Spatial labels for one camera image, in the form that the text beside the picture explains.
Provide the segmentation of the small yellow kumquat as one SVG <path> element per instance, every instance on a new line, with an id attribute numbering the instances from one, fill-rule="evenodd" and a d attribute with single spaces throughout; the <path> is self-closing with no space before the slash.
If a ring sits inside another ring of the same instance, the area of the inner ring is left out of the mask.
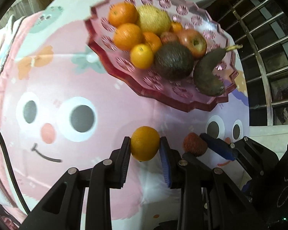
<path id="1" fill-rule="evenodd" d="M 149 126 L 137 128 L 131 137 L 131 154 L 138 161 L 149 161 L 160 148 L 158 131 Z"/>

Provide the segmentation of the dark overripe banana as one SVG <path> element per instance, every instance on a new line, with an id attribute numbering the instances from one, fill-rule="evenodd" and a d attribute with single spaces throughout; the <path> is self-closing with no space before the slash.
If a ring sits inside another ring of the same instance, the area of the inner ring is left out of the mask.
<path id="1" fill-rule="evenodd" d="M 223 60 L 227 52 L 242 47 L 243 45 L 219 47 L 211 50 L 197 62 L 193 72 L 193 80 L 199 92 L 210 97 L 218 97 L 225 92 L 224 83 L 213 74 L 213 70 Z"/>

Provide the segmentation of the dark avocado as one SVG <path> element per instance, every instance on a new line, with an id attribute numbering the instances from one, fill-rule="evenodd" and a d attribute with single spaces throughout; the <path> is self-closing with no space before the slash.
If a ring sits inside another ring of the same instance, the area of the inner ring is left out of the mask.
<path id="1" fill-rule="evenodd" d="M 182 80 L 191 74 L 194 68 L 194 57 L 184 45 L 170 42 L 154 54 L 151 68 L 167 80 Z"/>

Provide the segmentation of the red yellow apple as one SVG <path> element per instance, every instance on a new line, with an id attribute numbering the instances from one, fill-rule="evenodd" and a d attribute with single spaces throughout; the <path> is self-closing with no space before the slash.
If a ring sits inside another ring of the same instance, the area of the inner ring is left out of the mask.
<path id="1" fill-rule="evenodd" d="M 179 42 L 191 51 L 195 59 L 201 59 L 206 54 L 206 40 L 198 31 L 186 29 L 179 31 L 176 35 Z"/>

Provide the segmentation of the small orange kumquat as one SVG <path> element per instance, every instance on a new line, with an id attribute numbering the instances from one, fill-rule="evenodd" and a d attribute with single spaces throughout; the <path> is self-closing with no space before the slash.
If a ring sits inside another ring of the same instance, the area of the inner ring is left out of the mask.
<path id="1" fill-rule="evenodd" d="M 146 44 L 137 44 L 130 52 L 131 63 L 141 69 L 150 69 L 154 62 L 154 53 L 150 46 Z"/>

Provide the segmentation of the small orange mandarin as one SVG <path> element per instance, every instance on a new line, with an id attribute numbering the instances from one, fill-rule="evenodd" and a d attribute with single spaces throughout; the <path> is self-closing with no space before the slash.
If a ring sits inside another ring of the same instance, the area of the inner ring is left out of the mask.
<path id="1" fill-rule="evenodd" d="M 152 32 L 143 32 L 144 43 L 148 45 L 154 53 L 156 53 L 162 46 L 162 41 L 158 35 Z"/>

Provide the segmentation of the brown lychee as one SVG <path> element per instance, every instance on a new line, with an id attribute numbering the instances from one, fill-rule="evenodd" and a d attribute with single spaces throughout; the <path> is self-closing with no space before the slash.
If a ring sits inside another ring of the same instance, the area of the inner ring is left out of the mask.
<path id="1" fill-rule="evenodd" d="M 173 32 L 163 32 L 160 39 L 163 45 L 170 42 L 179 42 L 178 36 Z"/>

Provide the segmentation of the yellow pear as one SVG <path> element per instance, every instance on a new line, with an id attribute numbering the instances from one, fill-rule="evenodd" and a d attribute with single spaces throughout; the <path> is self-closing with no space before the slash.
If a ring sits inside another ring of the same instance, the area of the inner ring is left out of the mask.
<path id="1" fill-rule="evenodd" d="M 136 24 L 143 32 L 151 32 L 160 36 L 171 28 L 171 19 L 168 13 L 152 5 L 137 7 L 138 19 Z"/>

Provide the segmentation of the large orange mandarin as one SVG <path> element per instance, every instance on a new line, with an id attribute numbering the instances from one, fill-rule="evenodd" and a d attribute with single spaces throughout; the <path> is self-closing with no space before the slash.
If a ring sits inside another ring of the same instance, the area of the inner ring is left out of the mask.
<path id="1" fill-rule="evenodd" d="M 125 23 L 135 23 L 138 19 L 138 12 L 132 3 L 116 3 L 110 7 L 108 13 L 108 21 L 114 26 L 118 27 Z"/>

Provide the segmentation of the white bed sheet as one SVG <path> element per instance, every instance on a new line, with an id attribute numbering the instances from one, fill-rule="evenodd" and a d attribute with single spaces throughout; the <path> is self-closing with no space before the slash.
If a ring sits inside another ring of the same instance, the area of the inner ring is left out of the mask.
<path id="1" fill-rule="evenodd" d="M 274 151 L 281 159 L 287 150 L 288 125 L 250 126 L 251 139 Z"/>

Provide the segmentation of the pink glass fruit plate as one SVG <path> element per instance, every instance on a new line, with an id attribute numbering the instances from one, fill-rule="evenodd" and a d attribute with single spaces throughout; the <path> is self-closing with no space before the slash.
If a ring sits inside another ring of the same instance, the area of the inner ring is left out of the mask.
<path id="1" fill-rule="evenodd" d="M 237 45 L 187 0 L 103 0 L 88 46 L 136 94 L 184 112 L 211 111 L 236 88 Z"/>

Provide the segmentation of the cartoon printed cloth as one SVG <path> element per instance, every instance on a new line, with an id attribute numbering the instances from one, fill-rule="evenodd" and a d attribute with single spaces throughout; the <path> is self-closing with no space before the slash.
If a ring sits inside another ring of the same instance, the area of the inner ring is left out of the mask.
<path id="1" fill-rule="evenodd" d="M 54 0 L 4 68 L 0 132 L 30 210 L 68 168 L 92 168 L 138 127 L 156 129 L 179 151 L 191 132 L 228 142 L 249 133 L 247 87 L 237 51 L 236 88 L 228 101 L 211 111 L 180 111 L 136 94 L 105 70 L 88 46 L 86 28 L 91 8 L 101 1 Z"/>

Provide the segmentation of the metal window railing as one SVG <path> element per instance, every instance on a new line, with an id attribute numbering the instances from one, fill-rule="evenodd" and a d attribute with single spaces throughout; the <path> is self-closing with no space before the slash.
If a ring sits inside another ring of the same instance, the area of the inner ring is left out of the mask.
<path id="1" fill-rule="evenodd" d="M 250 125 L 288 125 L 288 17 L 274 0 L 216 0 L 208 10 L 243 46 Z"/>

